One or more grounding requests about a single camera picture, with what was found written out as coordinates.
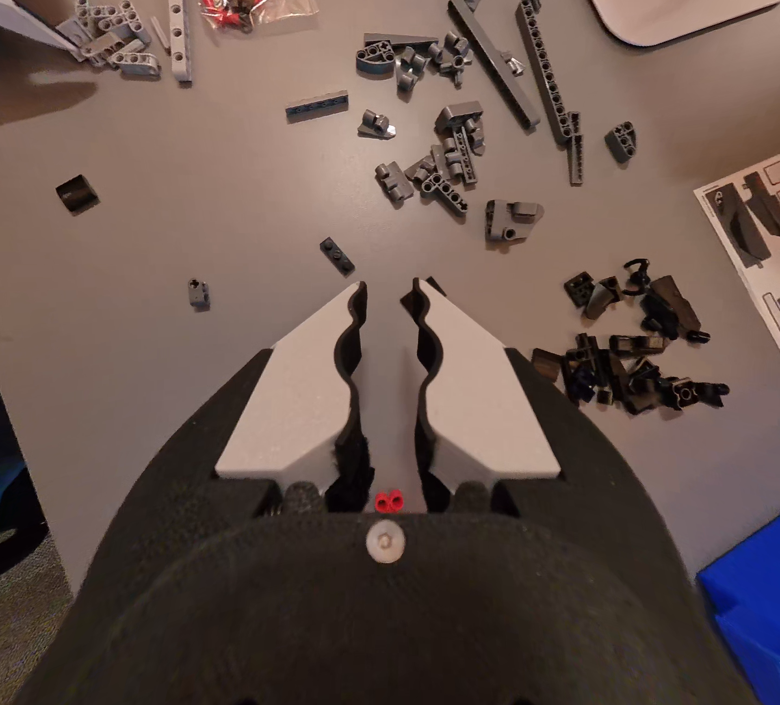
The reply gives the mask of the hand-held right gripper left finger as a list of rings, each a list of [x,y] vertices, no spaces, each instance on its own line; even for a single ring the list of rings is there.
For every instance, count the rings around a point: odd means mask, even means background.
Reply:
[[[336,438],[346,427],[348,382],[336,367],[336,343],[353,324],[354,282],[277,341],[224,451],[222,479],[267,479],[279,487],[338,477]]]

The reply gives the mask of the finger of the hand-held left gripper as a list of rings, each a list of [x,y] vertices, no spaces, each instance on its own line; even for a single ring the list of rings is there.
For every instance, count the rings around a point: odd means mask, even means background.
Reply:
[[[81,47],[68,35],[16,0],[1,0],[1,28],[37,43],[68,52],[77,61],[84,60]]]

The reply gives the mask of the pile of light grey lego liftarms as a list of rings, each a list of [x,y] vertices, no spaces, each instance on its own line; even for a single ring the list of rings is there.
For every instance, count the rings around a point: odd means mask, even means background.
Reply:
[[[151,52],[151,34],[131,0],[115,4],[75,0],[73,12],[54,32],[73,46],[78,63],[124,76],[161,77],[160,61]]]

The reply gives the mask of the long light grey lego beam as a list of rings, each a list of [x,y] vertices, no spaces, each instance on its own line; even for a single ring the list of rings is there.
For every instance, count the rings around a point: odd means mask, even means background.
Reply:
[[[168,0],[171,71],[177,82],[192,82],[186,0]]]

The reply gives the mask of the pile of black lego pieces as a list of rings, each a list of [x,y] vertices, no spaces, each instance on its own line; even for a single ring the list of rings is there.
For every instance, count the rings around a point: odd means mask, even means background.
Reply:
[[[698,403],[723,407],[730,394],[726,383],[694,381],[666,375],[653,360],[672,342],[691,346],[707,344],[711,335],[670,275],[652,279],[647,258],[634,258],[623,265],[629,274],[625,285],[616,276],[599,281],[581,272],[563,284],[572,304],[584,320],[595,321],[610,307],[638,301],[643,313],[638,335],[610,335],[605,347],[594,335],[581,332],[574,346],[562,354],[535,348],[533,367],[553,383],[562,381],[567,398],[576,406],[596,402],[603,407],[619,405],[633,416],[665,407],[676,412]]]

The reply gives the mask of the small black lego plate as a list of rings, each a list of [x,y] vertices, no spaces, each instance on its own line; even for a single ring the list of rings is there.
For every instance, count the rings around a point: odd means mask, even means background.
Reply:
[[[341,275],[346,277],[355,270],[353,262],[331,237],[321,241],[320,249]]]

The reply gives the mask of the black curved lego tile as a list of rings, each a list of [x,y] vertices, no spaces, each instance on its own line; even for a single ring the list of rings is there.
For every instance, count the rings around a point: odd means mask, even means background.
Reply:
[[[72,215],[82,214],[100,203],[96,191],[82,174],[57,186],[55,193]]]

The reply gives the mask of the pile of dark grey lego connectors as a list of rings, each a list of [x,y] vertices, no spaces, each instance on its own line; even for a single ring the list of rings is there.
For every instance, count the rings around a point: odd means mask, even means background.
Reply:
[[[484,143],[483,107],[478,101],[444,106],[434,129],[442,139],[429,154],[406,169],[397,162],[379,164],[375,178],[393,203],[419,194],[443,204],[456,218],[465,218],[469,206],[457,186],[478,181],[473,158]]]
[[[470,43],[452,31],[441,44],[436,37],[365,33],[356,52],[356,68],[364,74],[395,76],[397,91],[411,93],[429,69],[448,77],[455,86],[463,82],[472,62]]]

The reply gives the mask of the short dark grey lego beam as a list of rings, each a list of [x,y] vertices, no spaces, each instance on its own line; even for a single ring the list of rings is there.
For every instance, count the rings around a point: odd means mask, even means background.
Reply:
[[[570,184],[581,186],[583,184],[583,134],[581,131],[581,115],[579,112],[568,112],[570,123],[570,138],[568,143],[568,161]]]

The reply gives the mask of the dark grey triangular lego piece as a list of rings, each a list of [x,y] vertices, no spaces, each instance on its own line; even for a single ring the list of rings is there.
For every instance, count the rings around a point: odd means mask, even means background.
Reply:
[[[618,164],[627,164],[637,151],[637,133],[630,121],[613,127],[605,136],[605,144]]]

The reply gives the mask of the dark grey flat beam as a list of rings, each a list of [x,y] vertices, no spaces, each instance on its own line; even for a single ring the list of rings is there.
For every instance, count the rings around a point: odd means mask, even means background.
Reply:
[[[349,109],[349,93],[340,90],[332,93],[299,99],[286,106],[287,123],[299,123]]]

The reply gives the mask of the small dark grey pin connector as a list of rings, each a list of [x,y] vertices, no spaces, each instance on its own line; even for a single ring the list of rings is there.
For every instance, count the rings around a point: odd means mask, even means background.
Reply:
[[[386,115],[378,114],[367,108],[363,113],[357,134],[366,138],[388,141],[395,138],[396,129]]]

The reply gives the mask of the instruction sheet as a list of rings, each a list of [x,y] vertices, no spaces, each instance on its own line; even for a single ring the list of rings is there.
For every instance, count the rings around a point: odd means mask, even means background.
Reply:
[[[779,156],[694,191],[776,345],[779,344]]]

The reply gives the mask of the blue plastic bin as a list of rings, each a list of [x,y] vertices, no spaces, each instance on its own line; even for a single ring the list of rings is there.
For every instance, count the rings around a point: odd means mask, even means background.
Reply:
[[[758,699],[779,703],[779,518],[697,575],[721,636]]]

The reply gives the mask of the long dark grey smooth beam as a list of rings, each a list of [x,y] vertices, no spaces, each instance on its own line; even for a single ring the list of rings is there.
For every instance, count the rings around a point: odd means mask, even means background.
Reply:
[[[494,45],[482,25],[477,21],[465,0],[449,0],[448,11],[466,38],[477,50],[482,64],[491,74],[496,87],[502,92],[508,106],[512,108],[520,125],[525,130],[533,130],[541,120],[540,112],[521,88],[517,78],[512,75],[499,50]]]

